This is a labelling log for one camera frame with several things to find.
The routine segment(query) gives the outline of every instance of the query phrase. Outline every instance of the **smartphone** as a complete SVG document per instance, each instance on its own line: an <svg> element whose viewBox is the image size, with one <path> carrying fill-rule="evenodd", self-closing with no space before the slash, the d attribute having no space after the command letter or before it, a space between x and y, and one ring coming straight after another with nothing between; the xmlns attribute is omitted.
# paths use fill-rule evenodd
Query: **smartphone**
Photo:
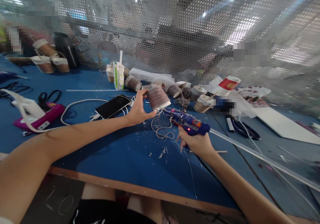
<svg viewBox="0 0 320 224"><path fill-rule="evenodd" d="M108 119L115 115L119 110L130 104L130 102L131 100L125 95L118 95L117 97L114 97L112 100L97 107L95 111L103 119Z"/></svg>

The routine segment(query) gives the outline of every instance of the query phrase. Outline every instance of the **black shorts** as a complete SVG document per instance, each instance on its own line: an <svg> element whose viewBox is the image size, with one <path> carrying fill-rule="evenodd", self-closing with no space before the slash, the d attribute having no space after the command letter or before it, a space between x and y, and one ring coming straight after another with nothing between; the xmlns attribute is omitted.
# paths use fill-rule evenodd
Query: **black shorts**
<svg viewBox="0 0 320 224"><path fill-rule="evenodd" d="M129 210L119 203L109 200L80 200L70 224L107 223L145 223L155 224L148 217Z"/></svg>

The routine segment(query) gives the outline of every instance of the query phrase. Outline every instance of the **hand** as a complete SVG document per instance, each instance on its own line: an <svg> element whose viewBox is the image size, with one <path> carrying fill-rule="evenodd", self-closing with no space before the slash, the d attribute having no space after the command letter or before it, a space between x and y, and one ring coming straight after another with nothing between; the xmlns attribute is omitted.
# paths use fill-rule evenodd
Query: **hand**
<svg viewBox="0 0 320 224"><path fill-rule="evenodd" d="M212 153L216 153L211 144L208 133L206 133L205 136L189 136L188 133L179 126L179 136L181 137L181 146L188 144L190 150L192 150L194 154L201 158L204 158Z"/></svg>
<svg viewBox="0 0 320 224"><path fill-rule="evenodd" d="M136 95L136 100L133 103L133 106L128 115L126 115L129 120L129 126L134 126L136 124L140 124L149 118L153 118L156 115L156 111L152 111L150 113L146 113L143 109L143 95L148 90L139 90Z"/></svg>

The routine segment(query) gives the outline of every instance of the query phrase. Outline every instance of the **metal mesh screen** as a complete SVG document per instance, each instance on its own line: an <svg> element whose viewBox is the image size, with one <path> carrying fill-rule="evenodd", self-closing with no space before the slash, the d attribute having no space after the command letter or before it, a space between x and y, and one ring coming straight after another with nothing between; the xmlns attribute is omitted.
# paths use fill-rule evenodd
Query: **metal mesh screen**
<svg viewBox="0 0 320 224"><path fill-rule="evenodd" d="M207 84L234 75L277 104L320 115L320 0L1 0L2 19L66 32L82 64ZM271 64L235 66L234 43L271 46Z"/></svg>

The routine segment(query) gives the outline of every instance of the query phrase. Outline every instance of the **white foam board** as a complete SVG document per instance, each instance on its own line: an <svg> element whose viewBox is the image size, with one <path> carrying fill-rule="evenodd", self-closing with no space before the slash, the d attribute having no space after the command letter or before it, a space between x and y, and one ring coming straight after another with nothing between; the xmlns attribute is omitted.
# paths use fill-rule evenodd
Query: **white foam board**
<svg viewBox="0 0 320 224"><path fill-rule="evenodd" d="M320 145L320 138L271 107L255 108L264 123L283 138Z"/></svg>

